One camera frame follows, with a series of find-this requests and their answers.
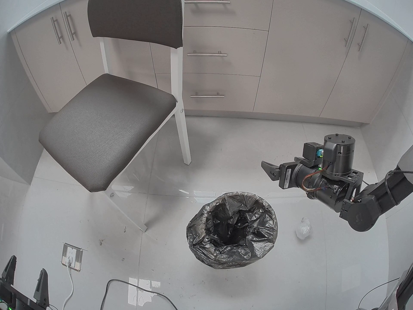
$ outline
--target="black trash bag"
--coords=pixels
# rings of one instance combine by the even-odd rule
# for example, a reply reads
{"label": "black trash bag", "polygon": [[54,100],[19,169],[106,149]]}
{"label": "black trash bag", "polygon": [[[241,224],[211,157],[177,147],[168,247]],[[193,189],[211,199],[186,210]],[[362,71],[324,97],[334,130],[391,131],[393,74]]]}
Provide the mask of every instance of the black trash bag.
{"label": "black trash bag", "polygon": [[277,239],[278,223],[266,200],[233,192],[205,204],[186,228],[189,249],[214,269],[244,267],[264,257]]}

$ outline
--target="metal handle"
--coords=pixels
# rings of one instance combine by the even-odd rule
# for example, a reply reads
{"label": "metal handle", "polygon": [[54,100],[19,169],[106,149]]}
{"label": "metal handle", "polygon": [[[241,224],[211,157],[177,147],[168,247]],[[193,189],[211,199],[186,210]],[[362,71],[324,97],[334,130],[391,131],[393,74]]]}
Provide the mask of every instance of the metal handle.
{"label": "metal handle", "polygon": [[54,29],[54,34],[56,35],[56,38],[57,38],[57,42],[59,43],[59,44],[61,44],[62,43],[62,38],[63,38],[63,35],[59,35],[59,32],[57,31],[57,26],[56,26],[56,23],[57,23],[57,19],[54,19],[53,17],[52,18],[50,18],[50,20],[52,21],[52,24],[53,24],[53,29]]}
{"label": "metal handle", "polygon": [[198,92],[196,92],[194,96],[190,96],[190,97],[191,98],[224,98],[225,96],[222,96],[219,93],[217,93],[216,96],[200,96],[198,95]]}
{"label": "metal handle", "polygon": [[197,53],[196,50],[194,50],[193,53],[188,53],[188,56],[228,56],[228,54],[222,53],[220,50],[218,51],[218,54],[216,53]]}
{"label": "metal handle", "polygon": [[361,50],[363,49],[364,41],[367,36],[368,27],[369,27],[369,24],[367,24],[367,26],[363,25],[363,28],[365,28],[364,36],[363,36],[363,39],[361,40],[361,43],[357,43],[359,45],[359,52],[361,52]]}
{"label": "metal handle", "polygon": [[353,20],[350,19],[350,22],[351,22],[350,33],[348,34],[348,38],[344,38],[344,40],[346,41],[346,47],[348,46],[348,43],[350,42],[351,34],[353,33],[353,29],[356,24],[356,18],[354,17]]}
{"label": "metal handle", "polygon": [[224,3],[224,4],[230,4],[231,2],[229,0],[189,0],[189,1],[185,1],[185,3]]}
{"label": "metal handle", "polygon": [[70,26],[70,23],[69,23],[69,17],[72,17],[72,16],[65,12],[66,24],[67,24],[67,27],[68,27],[68,30],[69,30],[70,39],[72,39],[72,41],[74,41],[75,40],[74,35],[76,34],[76,32],[72,31],[72,27]]}

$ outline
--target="white cable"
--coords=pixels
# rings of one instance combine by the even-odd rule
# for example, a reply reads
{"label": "white cable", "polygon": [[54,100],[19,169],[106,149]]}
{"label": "white cable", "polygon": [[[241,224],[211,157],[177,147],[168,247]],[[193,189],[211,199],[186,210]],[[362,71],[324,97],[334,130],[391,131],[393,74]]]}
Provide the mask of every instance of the white cable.
{"label": "white cable", "polygon": [[66,262],[66,266],[67,266],[67,273],[69,273],[69,278],[70,278],[70,283],[72,284],[72,291],[70,292],[70,295],[65,299],[64,303],[63,303],[63,307],[62,310],[65,310],[65,306],[67,301],[69,301],[69,299],[72,297],[73,295],[73,291],[75,289],[75,286],[73,285],[73,279],[72,279],[72,275],[70,274],[70,267],[71,267],[71,256],[69,257],[68,261]]}

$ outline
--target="chair seat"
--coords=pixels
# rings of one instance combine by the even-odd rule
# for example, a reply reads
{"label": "chair seat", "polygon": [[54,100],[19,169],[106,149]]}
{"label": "chair seat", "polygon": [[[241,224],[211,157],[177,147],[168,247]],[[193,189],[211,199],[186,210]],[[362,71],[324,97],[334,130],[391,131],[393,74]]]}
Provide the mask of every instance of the chair seat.
{"label": "chair seat", "polygon": [[104,191],[175,107],[169,93],[103,74],[52,118],[39,142],[86,189]]}

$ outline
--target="electrical outlet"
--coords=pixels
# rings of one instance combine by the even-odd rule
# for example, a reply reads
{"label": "electrical outlet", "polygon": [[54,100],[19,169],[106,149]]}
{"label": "electrical outlet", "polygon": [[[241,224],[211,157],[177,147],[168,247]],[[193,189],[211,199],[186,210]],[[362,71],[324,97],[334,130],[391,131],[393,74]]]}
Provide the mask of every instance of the electrical outlet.
{"label": "electrical outlet", "polygon": [[80,265],[82,264],[83,249],[68,243],[63,244],[62,265],[66,266],[69,257],[72,257],[70,264],[71,268],[80,272]]}

